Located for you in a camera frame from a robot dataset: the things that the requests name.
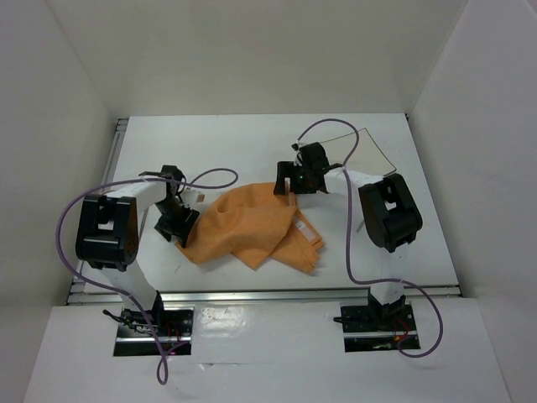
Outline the orange cloth napkin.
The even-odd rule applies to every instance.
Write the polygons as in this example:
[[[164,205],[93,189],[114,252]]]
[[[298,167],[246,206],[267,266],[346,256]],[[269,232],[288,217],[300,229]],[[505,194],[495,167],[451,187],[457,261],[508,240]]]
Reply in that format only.
[[[204,209],[186,246],[175,247],[193,264],[232,255],[251,270],[268,259],[310,274],[324,240],[299,209],[296,195],[274,194],[271,182],[234,188]]]

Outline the white square plate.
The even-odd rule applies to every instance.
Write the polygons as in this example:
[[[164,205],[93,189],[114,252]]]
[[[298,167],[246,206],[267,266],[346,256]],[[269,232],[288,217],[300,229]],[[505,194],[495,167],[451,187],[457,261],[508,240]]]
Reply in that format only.
[[[360,171],[369,175],[390,175],[397,171],[396,166],[380,149],[366,128],[358,130],[358,146],[349,157],[346,166],[349,170]],[[343,163],[355,144],[354,132],[321,141],[328,160],[334,163]]]

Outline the silver fork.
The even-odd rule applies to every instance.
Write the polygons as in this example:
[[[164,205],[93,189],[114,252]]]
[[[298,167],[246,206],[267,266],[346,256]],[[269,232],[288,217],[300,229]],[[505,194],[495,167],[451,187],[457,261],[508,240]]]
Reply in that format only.
[[[147,216],[148,216],[148,208],[145,208],[143,210],[143,212],[141,213],[140,218],[139,218],[138,231],[139,231],[140,234],[143,233],[143,230],[145,228],[145,223],[147,221]]]

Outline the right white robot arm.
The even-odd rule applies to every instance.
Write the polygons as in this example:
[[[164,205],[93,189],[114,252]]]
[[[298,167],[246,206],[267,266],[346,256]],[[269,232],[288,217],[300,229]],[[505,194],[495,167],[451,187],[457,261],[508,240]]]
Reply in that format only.
[[[345,265],[349,280],[368,287],[366,318],[370,326],[384,329],[404,309],[403,261],[423,227],[423,218],[402,175],[379,176],[349,170],[329,162],[318,142],[294,144],[293,161],[277,163],[275,195],[339,194],[347,198]],[[352,219],[360,207],[369,240],[383,254],[381,277],[358,280],[351,267]]]

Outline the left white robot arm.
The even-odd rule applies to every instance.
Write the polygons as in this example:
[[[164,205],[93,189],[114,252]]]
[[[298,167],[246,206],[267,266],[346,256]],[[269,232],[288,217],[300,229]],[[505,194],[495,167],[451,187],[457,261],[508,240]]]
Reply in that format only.
[[[154,225],[170,242],[186,246],[200,213],[194,206],[205,196],[183,185],[185,176],[174,165],[160,171],[144,171],[139,180],[106,194],[91,193],[82,201],[76,238],[76,255],[100,270],[122,300],[122,322],[134,324],[148,335],[166,325],[160,293],[147,281],[139,263],[138,218],[150,207],[159,211]]]

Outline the aluminium rail frame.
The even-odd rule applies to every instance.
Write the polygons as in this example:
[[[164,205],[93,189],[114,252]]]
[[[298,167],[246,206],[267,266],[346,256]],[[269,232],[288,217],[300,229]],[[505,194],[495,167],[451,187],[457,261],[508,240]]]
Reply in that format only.
[[[424,220],[411,244],[405,278],[433,295],[456,295],[459,282],[446,246],[430,190],[406,117],[401,113],[336,115],[212,115],[132,117],[114,148],[109,179],[130,179],[164,164],[178,166],[186,176],[198,177],[206,200],[215,200],[228,181],[237,186],[273,181],[276,165],[293,158],[297,138],[324,141],[366,128],[380,149],[404,177]],[[138,262],[148,282],[162,296],[175,301],[181,295],[197,297],[221,293],[262,292],[284,299],[291,292],[338,290],[346,294],[352,283],[345,265],[347,203],[339,195],[300,196],[300,210],[321,234],[325,245],[315,271],[309,275],[273,260],[257,270],[228,255],[202,265],[192,264],[172,243],[154,230],[158,211],[148,211]],[[383,260],[365,230],[352,238],[351,267],[358,280],[379,277]]]

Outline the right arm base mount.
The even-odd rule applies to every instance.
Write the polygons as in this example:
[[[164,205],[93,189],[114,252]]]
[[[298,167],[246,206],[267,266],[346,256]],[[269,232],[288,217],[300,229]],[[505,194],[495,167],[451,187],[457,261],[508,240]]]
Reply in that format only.
[[[395,318],[375,322],[366,306],[341,306],[332,321],[341,325],[346,353],[420,349],[420,340],[410,304]]]

